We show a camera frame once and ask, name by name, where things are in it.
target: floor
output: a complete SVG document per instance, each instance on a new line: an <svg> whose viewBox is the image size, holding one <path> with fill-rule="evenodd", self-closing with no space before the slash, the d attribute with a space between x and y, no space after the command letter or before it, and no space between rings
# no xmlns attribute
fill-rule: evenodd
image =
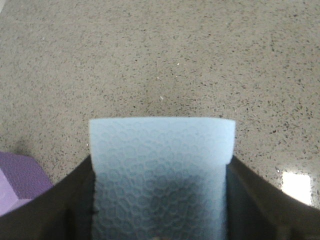
<svg viewBox="0 0 320 240"><path fill-rule="evenodd" d="M233 119L234 154L320 209L319 12L318 0L7 0L0 151L57 183L89 154L89 119Z"/></svg>

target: purple object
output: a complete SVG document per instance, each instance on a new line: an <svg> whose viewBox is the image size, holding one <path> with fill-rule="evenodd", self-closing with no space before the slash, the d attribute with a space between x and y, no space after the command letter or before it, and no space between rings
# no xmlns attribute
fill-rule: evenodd
<svg viewBox="0 0 320 240"><path fill-rule="evenodd" d="M48 176L34 158L0 152L0 216L51 187Z"/></svg>

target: textured foam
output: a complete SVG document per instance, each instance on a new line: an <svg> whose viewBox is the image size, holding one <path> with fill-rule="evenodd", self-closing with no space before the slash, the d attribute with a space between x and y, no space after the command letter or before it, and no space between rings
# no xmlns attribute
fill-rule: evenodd
<svg viewBox="0 0 320 240"><path fill-rule="evenodd" d="M0 152L0 216L12 211L52 187L35 159Z"/></svg>
<svg viewBox="0 0 320 240"><path fill-rule="evenodd" d="M234 134L215 118L91 120L93 239L226 239Z"/></svg>

